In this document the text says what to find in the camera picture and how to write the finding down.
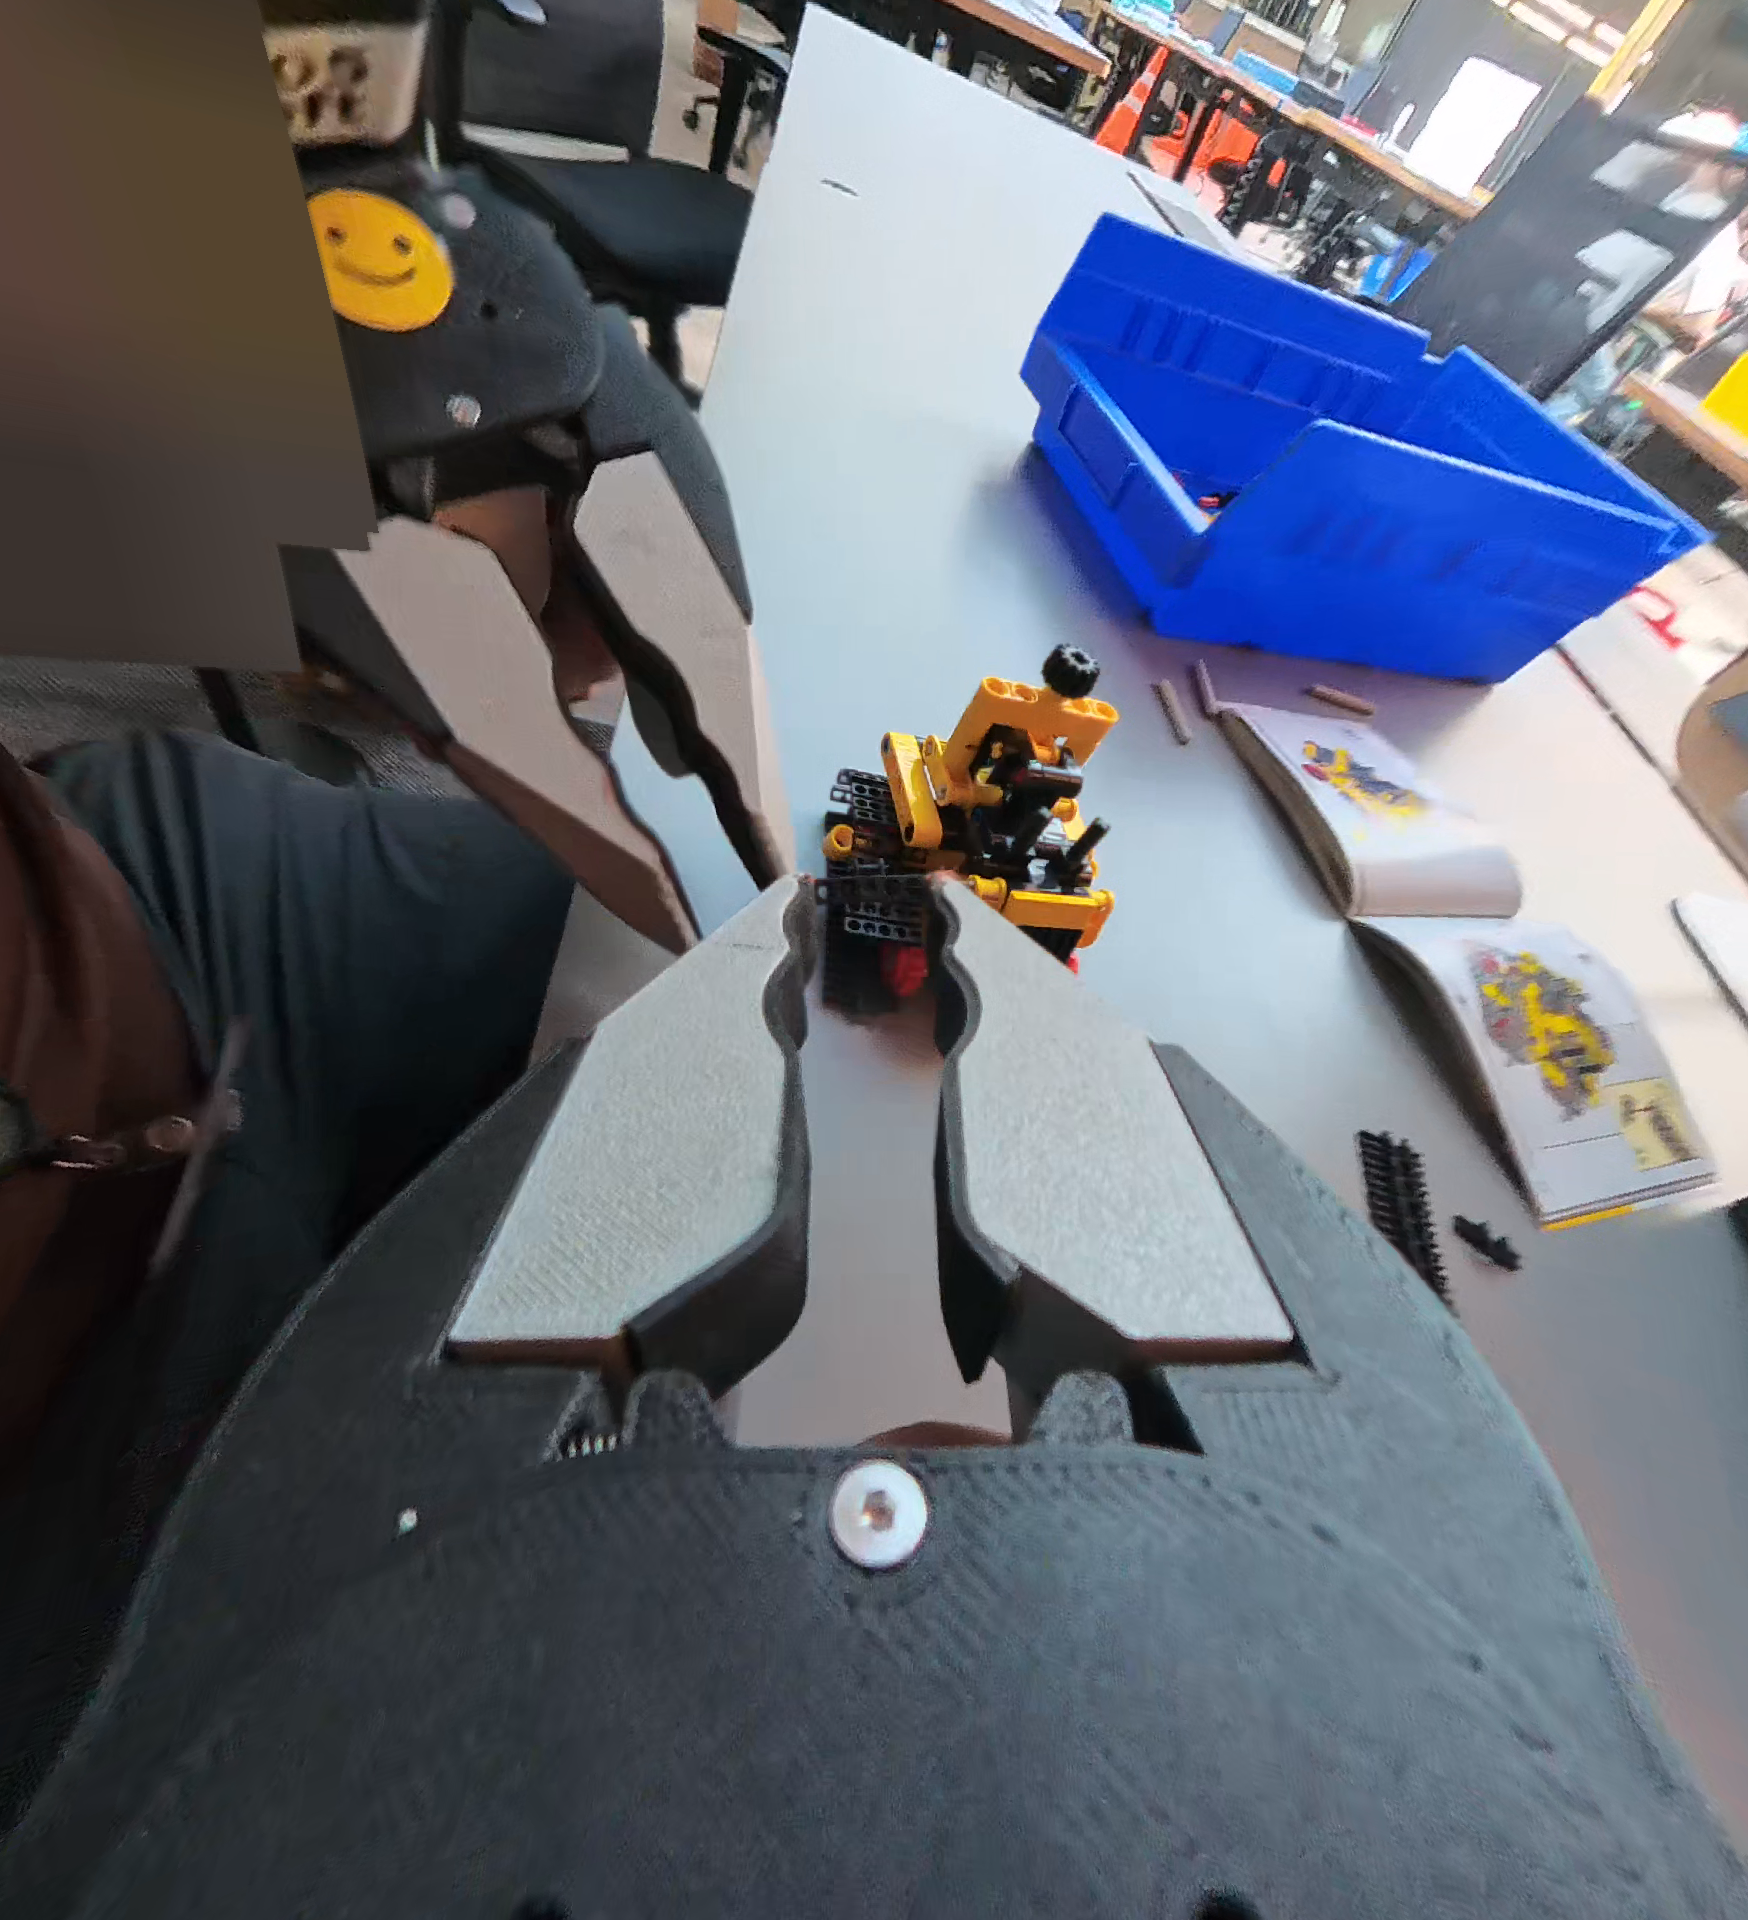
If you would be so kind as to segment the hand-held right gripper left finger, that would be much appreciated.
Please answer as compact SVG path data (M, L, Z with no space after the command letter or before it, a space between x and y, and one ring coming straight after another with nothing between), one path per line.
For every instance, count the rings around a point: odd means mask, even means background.
M808 1299L813 880L786 876L602 1019L448 1329L464 1363L733 1393Z

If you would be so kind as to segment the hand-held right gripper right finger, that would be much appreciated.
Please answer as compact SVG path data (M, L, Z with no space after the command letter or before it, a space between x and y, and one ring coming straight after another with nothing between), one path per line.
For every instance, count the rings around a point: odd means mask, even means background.
M1292 1361L1151 1037L960 882L935 882L935 938L935 1250L963 1380Z

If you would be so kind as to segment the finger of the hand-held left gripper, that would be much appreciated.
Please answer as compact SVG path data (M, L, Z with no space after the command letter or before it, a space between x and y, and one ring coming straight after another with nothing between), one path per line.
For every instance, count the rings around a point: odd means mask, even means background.
M794 874L779 739L719 469L656 450L599 462L574 508L573 542L648 755L698 781L755 884Z
M669 954L698 941L667 851L565 708L553 657L500 560L407 519L368 548L285 546L305 654L341 675L622 924Z

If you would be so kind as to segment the yellow black lego model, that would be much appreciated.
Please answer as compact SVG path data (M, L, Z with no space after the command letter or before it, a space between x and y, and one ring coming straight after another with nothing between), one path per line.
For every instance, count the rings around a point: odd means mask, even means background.
M1116 899L1100 876L1105 822L1084 773L1120 719L1100 663L1054 647L1036 685L987 678L945 736L889 732L881 767L843 767L821 820L821 1001L876 1017L930 978L935 880L967 887L1068 972Z

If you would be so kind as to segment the person's left forearm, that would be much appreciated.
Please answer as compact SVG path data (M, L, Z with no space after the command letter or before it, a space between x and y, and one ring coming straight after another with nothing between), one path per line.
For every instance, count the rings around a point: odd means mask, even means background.
M0 743L0 1082L55 1136L185 1116L202 1093L182 1008L126 880ZM179 1182L26 1171L0 1185L0 1462L141 1283Z

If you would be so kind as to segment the black lego track strip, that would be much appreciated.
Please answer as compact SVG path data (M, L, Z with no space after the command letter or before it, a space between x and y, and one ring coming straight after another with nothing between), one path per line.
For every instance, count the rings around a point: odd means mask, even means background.
M1436 1299L1455 1312L1423 1157L1409 1141L1367 1129L1355 1133L1355 1153L1371 1227Z

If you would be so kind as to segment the open lego instruction booklet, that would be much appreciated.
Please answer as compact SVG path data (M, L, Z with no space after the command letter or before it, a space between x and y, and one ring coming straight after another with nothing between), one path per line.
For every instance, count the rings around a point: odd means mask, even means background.
M1214 719L1542 1227L1718 1178L1629 979L1579 933L1526 916L1506 847L1377 727L1235 702Z

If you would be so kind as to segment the person's left hand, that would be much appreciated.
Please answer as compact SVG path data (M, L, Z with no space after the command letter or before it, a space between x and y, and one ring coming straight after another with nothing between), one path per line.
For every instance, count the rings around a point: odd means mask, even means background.
M488 548L533 619L571 717L609 733L624 706L624 680L574 575L569 508L544 488L509 488L439 508L434 525Z

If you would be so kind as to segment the black office chair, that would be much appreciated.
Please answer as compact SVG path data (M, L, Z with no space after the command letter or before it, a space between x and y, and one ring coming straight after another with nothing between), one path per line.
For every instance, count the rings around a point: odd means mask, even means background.
M439 154L475 158L535 211L599 300L646 325L646 348L692 401L678 322L727 306L752 214L729 176L752 82L786 87L783 46L705 31L724 59L706 164L651 149L665 67L658 2L442 2L431 22Z

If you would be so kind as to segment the orange traffic cone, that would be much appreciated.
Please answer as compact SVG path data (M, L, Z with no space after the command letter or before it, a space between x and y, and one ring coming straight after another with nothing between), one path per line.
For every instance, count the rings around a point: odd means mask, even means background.
M1120 155L1132 155L1137 149L1171 60L1171 46L1151 42L1148 57L1134 67L1123 90L1110 92L1094 132L1094 146Z

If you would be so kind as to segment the blue plastic bin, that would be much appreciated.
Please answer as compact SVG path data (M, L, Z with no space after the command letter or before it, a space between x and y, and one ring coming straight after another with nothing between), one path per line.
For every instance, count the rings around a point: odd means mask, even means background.
M1500 685L1707 528L1474 354L1104 214L1031 443L1159 637Z

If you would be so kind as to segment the long wooden desk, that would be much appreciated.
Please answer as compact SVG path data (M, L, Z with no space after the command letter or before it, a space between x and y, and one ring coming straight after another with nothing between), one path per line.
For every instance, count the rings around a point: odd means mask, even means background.
M945 42L946 69L970 76L977 60L1064 64L1068 71L1102 84L1102 108L1116 109L1134 87L1134 78L1117 80L1116 60L1108 57L1091 33L1078 33L1059 11L1049 5L1022 2L926 2L905 5L912 33L926 33L935 44ZM1492 190L1473 186L1450 190L1418 171L1405 155L1377 137L1333 118L1324 109L1307 109L1281 95L1271 82L1254 78L1236 60L1227 60L1180 27L1166 22L1159 12L1135 11L1128 5L1089 5L1087 25L1098 28L1112 21L1120 51L1134 46L1164 48L1172 60L1183 60L1203 76L1198 87L1200 109L1189 128L1180 149L1174 179L1185 179L1193 165L1204 128L1222 105L1253 103L1263 119L1281 132L1329 146L1389 187L1400 190L1411 203L1439 209L1450 224L1474 219L1492 200Z

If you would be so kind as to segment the black computer monitor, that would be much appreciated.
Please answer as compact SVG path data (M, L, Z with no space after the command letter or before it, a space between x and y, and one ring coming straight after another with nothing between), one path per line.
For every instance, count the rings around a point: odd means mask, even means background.
M1748 142L1584 99L1389 309L1550 397L1746 207Z

